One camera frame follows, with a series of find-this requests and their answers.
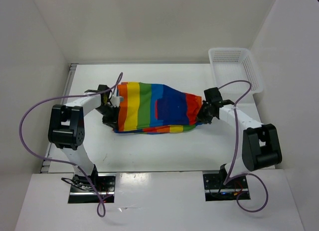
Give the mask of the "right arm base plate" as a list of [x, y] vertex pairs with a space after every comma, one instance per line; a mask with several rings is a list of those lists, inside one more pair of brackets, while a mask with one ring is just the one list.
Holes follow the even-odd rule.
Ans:
[[251, 199], [246, 177], [236, 178], [226, 185], [223, 185], [218, 171], [203, 172], [202, 177], [207, 202]]

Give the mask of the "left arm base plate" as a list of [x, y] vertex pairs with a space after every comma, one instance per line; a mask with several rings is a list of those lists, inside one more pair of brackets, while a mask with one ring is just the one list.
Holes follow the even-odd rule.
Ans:
[[[74, 176], [72, 179], [61, 178], [61, 180], [70, 185], [69, 204], [99, 203], [96, 193], [86, 178], [82, 178], [81, 180], [79, 177]], [[113, 203], [115, 197], [116, 174], [99, 173], [95, 184], [104, 203]]]

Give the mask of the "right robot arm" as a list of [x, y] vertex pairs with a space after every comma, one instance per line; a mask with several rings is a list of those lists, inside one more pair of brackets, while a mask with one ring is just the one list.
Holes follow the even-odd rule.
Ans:
[[277, 129], [273, 124], [263, 124], [224, 100], [218, 88], [204, 91], [205, 100], [197, 115], [198, 122], [210, 124], [217, 118], [235, 129], [235, 151], [230, 163], [220, 167], [219, 184], [231, 187], [236, 178], [252, 171], [282, 162]]

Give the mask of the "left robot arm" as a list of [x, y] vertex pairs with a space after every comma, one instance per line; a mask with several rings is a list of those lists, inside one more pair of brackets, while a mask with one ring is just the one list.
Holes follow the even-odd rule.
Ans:
[[48, 130], [48, 140], [60, 149], [74, 166], [76, 182], [88, 191], [99, 187], [96, 165], [89, 159], [83, 145], [85, 138], [84, 117], [93, 110], [103, 117], [103, 124], [118, 128], [118, 115], [122, 97], [116, 96], [106, 85], [96, 90], [86, 90], [80, 98], [64, 105], [54, 105]]

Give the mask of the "rainbow striped shorts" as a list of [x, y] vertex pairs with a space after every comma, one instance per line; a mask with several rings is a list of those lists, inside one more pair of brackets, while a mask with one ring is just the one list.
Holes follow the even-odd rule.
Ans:
[[182, 133], [200, 124], [196, 120], [202, 97], [163, 84], [124, 82], [117, 85], [119, 105], [115, 133]]

